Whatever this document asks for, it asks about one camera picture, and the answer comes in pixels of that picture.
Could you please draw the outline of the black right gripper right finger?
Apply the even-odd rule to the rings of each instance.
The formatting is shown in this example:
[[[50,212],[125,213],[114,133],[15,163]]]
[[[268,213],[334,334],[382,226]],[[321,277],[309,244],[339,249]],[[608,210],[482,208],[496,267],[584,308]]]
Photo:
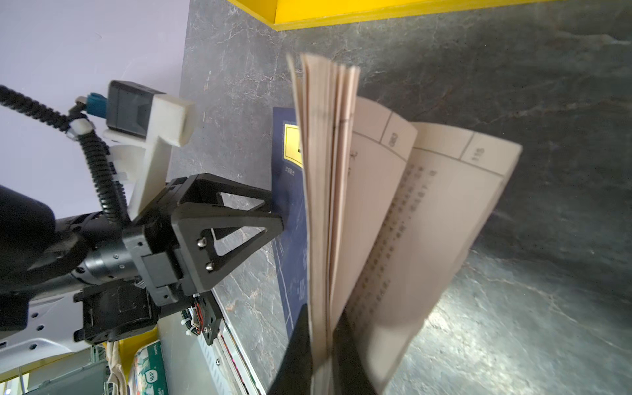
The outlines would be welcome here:
[[[346,313],[340,317],[333,333],[332,370],[335,394],[376,395],[361,363]]]

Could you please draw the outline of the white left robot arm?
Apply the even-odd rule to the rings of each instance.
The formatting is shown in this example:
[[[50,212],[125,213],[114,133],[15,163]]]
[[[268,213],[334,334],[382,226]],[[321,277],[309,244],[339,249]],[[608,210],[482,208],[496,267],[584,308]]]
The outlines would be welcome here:
[[[66,114],[8,87],[1,104],[77,143],[100,202],[58,219],[2,188],[2,371],[149,332],[185,310],[212,343],[212,289],[283,230],[271,192],[208,173],[167,179],[194,106],[135,82],[114,80]]]

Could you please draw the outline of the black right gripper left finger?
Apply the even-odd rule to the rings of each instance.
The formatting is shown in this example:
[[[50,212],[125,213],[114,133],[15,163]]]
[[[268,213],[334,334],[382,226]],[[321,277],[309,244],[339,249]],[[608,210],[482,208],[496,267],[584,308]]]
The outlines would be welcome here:
[[[267,395],[310,394],[312,363],[309,306],[303,305],[280,368]]]

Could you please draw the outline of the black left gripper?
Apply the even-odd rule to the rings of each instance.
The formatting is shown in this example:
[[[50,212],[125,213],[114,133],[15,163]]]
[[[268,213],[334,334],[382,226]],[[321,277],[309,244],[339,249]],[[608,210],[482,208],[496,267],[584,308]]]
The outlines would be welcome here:
[[[222,194],[259,204],[250,211],[225,207]],[[102,212],[74,217],[73,231],[92,251],[73,270],[73,290],[134,280],[143,283],[157,306],[188,306],[194,292],[210,291],[281,235],[282,218],[269,213],[272,207],[270,190],[204,173],[173,179],[123,230]],[[217,241],[244,228],[258,233],[232,250],[217,250]]]

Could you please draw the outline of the dark blue booklet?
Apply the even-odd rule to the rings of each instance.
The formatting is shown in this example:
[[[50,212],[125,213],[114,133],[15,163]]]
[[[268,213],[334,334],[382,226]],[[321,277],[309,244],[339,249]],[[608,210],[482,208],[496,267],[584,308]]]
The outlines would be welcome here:
[[[310,394],[335,394],[343,313],[376,394],[462,267],[505,190],[518,143],[413,123],[358,93],[360,69],[288,62],[294,105],[273,110],[273,242],[289,340],[309,306]]]

